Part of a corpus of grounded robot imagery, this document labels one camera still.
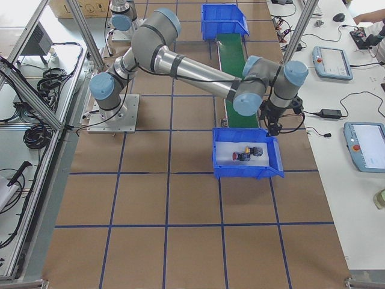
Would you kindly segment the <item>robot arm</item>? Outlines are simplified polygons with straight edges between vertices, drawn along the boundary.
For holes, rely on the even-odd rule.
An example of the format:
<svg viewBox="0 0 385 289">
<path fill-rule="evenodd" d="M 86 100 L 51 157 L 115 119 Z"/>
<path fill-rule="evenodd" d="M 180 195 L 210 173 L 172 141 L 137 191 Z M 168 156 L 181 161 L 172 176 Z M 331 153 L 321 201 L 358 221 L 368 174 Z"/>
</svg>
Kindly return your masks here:
<svg viewBox="0 0 385 289">
<path fill-rule="evenodd" d="M 138 18 L 133 0 L 111 0 L 109 9 L 113 27 L 123 33 L 133 34 L 144 22 Z"/>
<path fill-rule="evenodd" d="M 279 119 L 287 109 L 304 115 L 298 97 L 309 73 L 304 63 L 289 61 L 279 65 L 252 55 L 239 78 L 171 51 L 169 45 L 180 31 L 179 19 L 171 10 L 155 10 L 134 32 L 128 51 L 116 59 L 112 68 L 91 79 L 90 91 L 100 111 L 111 111 L 116 116 L 123 103 L 120 92 L 135 77 L 137 69 L 145 69 L 224 98 L 242 116 L 259 113 L 269 135 L 281 132 Z"/>
</svg>

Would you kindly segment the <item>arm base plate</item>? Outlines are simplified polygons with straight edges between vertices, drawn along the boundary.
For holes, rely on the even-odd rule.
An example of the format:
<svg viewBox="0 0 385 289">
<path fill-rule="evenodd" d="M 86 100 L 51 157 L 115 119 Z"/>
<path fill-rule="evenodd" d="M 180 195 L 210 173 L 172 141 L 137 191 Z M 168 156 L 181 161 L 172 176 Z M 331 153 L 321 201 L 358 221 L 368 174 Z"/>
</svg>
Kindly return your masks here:
<svg viewBox="0 0 385 289">
<path fill-rule="evenodd" d="M 97 101 L 94 101 L 93 110 L 96 113 L 90 115 L 88 127 L 89 133 L 134 133 L 136 131 L 140 95 L 120 94 L 121 104 L 106 111 L 99 108 Z"/>
<path fill-rule="evenodd" d="M 114 15 L 111 19 L 114 27 L 112 34 L 113 42 L 130 42 L 132 38 L 132 22 L 124 15 Z"/>
</svg>

